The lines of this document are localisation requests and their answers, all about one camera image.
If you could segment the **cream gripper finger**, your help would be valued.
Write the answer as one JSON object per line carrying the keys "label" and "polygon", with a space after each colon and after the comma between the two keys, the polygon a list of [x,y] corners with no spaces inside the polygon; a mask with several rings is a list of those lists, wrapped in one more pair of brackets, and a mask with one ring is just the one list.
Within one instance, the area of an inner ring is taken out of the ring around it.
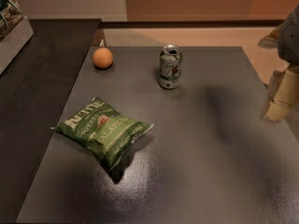
{"label": "cream gripper finger", "polygon": [[268,35],[266,35],[259,41],[258,46],[264,49],[275,49],[278,46],[278,39],[280,36],[281,29],[282,25],[276,27]]}
{"label": "cream gripper finger", "polygon": [[299,73],[291,69],[275,71],[268,84],[263,117],[272,121],[285,119],[299,104]]}

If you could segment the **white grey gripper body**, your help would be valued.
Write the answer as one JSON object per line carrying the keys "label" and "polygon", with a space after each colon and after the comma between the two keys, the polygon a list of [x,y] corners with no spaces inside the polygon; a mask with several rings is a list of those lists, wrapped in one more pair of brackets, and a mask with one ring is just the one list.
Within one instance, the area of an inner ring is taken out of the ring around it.
{"label": "white grey gripper body", "polygon": [[278,57],[299,64],[299,6],[282,23],[278,38]]}

